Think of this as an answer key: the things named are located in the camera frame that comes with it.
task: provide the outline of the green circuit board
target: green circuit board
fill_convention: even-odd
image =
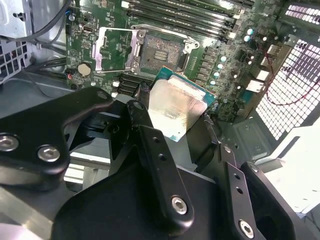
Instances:
[[[225,0],[76,0],[67,12],[74,16],[73,20],[67,18],[66,24],[67,69],[72,70],[68,83],[74,89],[97,86],[109,93],[129,95],[139,80],[152,81],[162,61],[171,69],[187,63],[184,76],[217,97],[209,112],[221,121],[232,122],[255,94],[242,87],[242,78],[255,60],[263,57],[257,46],[275,41],[275,19],[281,5],[281,0],[243,0],[242,4]],[[132,51],[130,29],[136,25],[185,34],[199,46],[186,55],[181,37],[148,30],[138,73],[96,70],[93,52],[100,29],[108,28],[99,51],[100,71],[118,71],[126,67]],[[251,39],[245,41],[248,33]],[[254,56],[252,64],[246,61],[248,54]],[[119,81],[119,86],[115,87],[114,81]]]

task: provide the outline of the silver screw head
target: silver screw head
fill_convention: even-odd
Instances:
[[[52,163],[60,158],[60,152],[53,146],[43,146],[38,150],[38,158]]]
[[[69,19],[71,22],[73,22],[74,20],[76,20],[76,17],[75,17],[75,15],[70,14],[70,15],[68,16],[68,19]]]
[[[0,136],[0,151],[10,152],[19,146],[19,141],[16,137],[10,135]]]
[[[172,207],[173,209],[181,215],[184,215],[187,213],[187,204],[185,203],[185,201],[182,200],[182,198],[175,196],[172,198],[171,200],[172,203]]]
[[[228,154],[231,153],[231,149],[228,148],[226,145],[224,145],[223,148]]]
[[[241,231],[244,233],[244,235],[246,235],[247,238],[249,239],[253,239],[255,234],[254,231],[252,230],[252,227],[243,220],[239,220],[239,227],[241,229]]]
[[[257,166],[256,165],[254,165],[254,164],[252,164],[252,163],[250,163],[250,168],[254,171],[254,172],[258,172],[258,168],[257,168]]]
[[[132,66],[136,69],[139,67],[139,63],[137,63],[136,61],[133,62]]]

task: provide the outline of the red wire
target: red wire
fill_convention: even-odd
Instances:
[[[289,106],[289,105],[292,105],[292,104],[296,104],[298,102],[300,102],[301,100],[305,99],[309,94],[310,92],[315,88],[315,86],[320,82],[320,77],[318,77],[317,81],[315,81],[315,83],[313,84],[313,86],[305,93],[303,94],[300,98],[292,101],[292,102],[288,102],[288,103],[275,103],[270,97],[269,97],[269,88],[271,86],[271,84],[273,83],[274,79],[276,78],[275,76],[275,72],[274,72],[274,69],[272,67],[272,64],[270,62],[270,59],[268,57],[268,54],[264,51],[264,56],[266,57],[267,61],[268,61],[268,65],[269,67],[271,68],[271,74],[272,74],[272,78],[270,80],[270,82],[268,83],[268,85],[266,86],[266,90],[265,90],[265,93],[266,93],[266,99],[268,100],[269,103],[273,104],[273,105],[276,105],[276,106]]]

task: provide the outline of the motherboard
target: motherboard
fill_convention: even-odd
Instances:
[[[261,48],[277,51],[275,20],[282,4],[75,0],[66,12],[68,84],[132,95],[166,66],[214,94],[208,112],[233,122],[259,93],[252,75],[263,81],[269,73]]]

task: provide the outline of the cpu socket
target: cpu socket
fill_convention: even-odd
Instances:
[[[190,53],[199,48],[199,42],[185,34],[160,27],[132,25],[131,53],[125,68],[131,72],[154,77],[163,66],[184,73]]]

